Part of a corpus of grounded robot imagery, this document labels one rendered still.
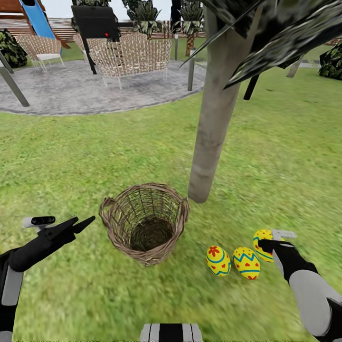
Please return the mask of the wicker basket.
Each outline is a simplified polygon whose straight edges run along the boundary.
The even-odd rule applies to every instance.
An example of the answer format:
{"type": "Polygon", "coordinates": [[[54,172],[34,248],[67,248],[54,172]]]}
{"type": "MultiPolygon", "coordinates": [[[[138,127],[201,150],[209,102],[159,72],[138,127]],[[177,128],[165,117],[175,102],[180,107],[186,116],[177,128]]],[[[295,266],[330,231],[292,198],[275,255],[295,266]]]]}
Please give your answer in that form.
{"type": "Polygon", "coordinates": [[[152,182],[128,187],[115,199],[104,198],[99,210],[115,248],[144,266],[156,266],[169,258],[183,233],[190,202],[172,187],[152,182]]]}

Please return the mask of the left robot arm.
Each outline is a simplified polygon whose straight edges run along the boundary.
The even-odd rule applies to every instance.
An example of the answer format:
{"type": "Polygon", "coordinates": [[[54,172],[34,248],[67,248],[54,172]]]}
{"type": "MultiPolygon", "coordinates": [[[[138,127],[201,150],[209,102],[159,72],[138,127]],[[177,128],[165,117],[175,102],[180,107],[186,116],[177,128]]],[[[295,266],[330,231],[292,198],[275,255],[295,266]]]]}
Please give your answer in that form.
{"type": "Polygon", "coordinates": [[[52,225],[54,216],[25,217],[23,228],[37,227],[38,237],[24,247],[10,249],[0,255],[0,342],[12,342],[16,308],[24,271],[46,258],[64,244],[75,240],[94,221],[92,216],[77,225],[78,218],[72,218],[57,226],[52,225]]]}

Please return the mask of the easter egg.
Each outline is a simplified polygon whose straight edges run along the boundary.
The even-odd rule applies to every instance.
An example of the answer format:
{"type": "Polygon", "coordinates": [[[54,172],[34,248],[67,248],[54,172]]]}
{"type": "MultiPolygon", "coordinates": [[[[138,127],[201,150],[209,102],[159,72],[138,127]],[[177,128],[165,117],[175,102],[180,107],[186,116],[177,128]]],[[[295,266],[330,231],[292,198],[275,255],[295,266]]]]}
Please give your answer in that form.
{"type": "Polygon", "coordinates": [[[260,273],[260,262],[250,248],[239,247],[233,252],[233,261],[238,271],[247,279],[255,280],[260,273]]]}
{"type": "Polygon", "coordinates": [[[273,254],[264,252],[262,247],[258,246],[258,241],[262,239],[270,240],[273,238],[271,230],[258,230],[253,236],[253,245],[257,254],[266,262],[274,262],[273,254]]]}
{"type": "Polygon", "coordinates": [[[218,246],[211,246],[206,253],[209,269],[217,276],[226,276],[231,270],[228,254],[218,246]]]}

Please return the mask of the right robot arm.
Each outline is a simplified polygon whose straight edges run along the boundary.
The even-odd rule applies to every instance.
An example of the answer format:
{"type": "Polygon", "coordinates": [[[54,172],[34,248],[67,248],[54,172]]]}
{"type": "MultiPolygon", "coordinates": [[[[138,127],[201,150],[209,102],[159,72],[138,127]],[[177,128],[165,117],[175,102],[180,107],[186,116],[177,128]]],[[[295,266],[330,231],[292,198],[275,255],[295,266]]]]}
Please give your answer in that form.
{"type": "Polygon", "coordinates": [[[272,253],[284,279],[289,282],[304,328],[320,342],[342,342],[342,296],[307,263],[295,247],[282,238],[296,238],[292,231],[272,230],[273,238],[258,241],[272,253]]]}

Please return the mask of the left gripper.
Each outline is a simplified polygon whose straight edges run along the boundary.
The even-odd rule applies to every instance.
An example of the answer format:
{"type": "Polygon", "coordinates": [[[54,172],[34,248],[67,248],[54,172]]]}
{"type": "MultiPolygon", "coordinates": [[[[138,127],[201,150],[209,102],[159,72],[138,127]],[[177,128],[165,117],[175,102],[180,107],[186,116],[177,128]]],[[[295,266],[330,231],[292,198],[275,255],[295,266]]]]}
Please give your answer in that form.
{"type": "Polygon", "coordinates": [[[75,217],[52,228],[44,228],[38,231],[38,237],[24,246],[24,254],[32,262],[39,262],[64,244],[74,241],[76,238],[74,233],[80,233],[94,219],[95,217],[92,216],[75,225],[78,221],[78,218],[75,217]]]}

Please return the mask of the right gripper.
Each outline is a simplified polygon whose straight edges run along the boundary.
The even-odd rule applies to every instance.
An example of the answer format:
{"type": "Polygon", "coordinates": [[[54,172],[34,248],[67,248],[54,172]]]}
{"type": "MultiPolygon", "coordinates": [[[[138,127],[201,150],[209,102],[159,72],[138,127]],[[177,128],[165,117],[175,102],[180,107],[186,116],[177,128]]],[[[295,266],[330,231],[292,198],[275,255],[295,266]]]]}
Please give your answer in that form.
{"type": "Polygon", "coordinates": [[[262,239],[258,241],[258,246],[262,247],[264,252],[272,253],[273,245],[276,243],[281,243],[281,241],[262,239]]]}

